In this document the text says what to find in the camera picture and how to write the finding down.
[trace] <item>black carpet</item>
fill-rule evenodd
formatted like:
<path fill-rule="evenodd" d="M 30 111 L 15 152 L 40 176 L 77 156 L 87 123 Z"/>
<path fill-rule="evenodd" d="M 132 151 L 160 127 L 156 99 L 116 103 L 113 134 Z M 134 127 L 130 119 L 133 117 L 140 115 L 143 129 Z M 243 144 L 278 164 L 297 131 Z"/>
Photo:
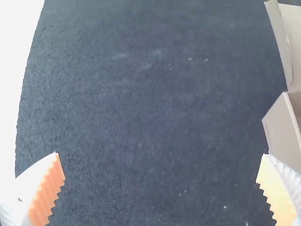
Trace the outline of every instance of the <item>black carpet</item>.
<path fill-rule="evenodd" d="M 272 226 L 255 178 L 283 90 L 262 0 L 46 0 L 16 173 L 59 152 L 52 226 Z"/>

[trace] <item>cardboard flap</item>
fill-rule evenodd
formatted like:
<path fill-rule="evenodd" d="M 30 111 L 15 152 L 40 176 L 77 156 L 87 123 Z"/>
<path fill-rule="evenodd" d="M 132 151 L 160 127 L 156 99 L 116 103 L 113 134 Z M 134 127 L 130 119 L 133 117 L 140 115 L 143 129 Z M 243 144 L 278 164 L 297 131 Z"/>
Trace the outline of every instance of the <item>cardboard flap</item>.
<path fill-rule="evenodd" d="M 301 7 L 265 2 L 288 90 L 301 89 Z"/>
<path fill-rule="evenodd" d="M 301 174 L 301 92 L 282 93 L 262 119 L 270 153 Z"/>

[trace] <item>white surface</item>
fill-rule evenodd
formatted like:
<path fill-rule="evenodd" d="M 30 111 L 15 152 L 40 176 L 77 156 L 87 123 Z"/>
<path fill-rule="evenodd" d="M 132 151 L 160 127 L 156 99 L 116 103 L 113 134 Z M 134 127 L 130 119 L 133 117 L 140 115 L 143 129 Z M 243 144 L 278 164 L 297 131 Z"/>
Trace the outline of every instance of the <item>white surface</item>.
<path fill-rule="evenodd" d="M 17 211 L 14 191 L 16 125 L 24 72 L 44 0 L 0 1 L 0 219 L 16 225 L 7 211 Z"/>

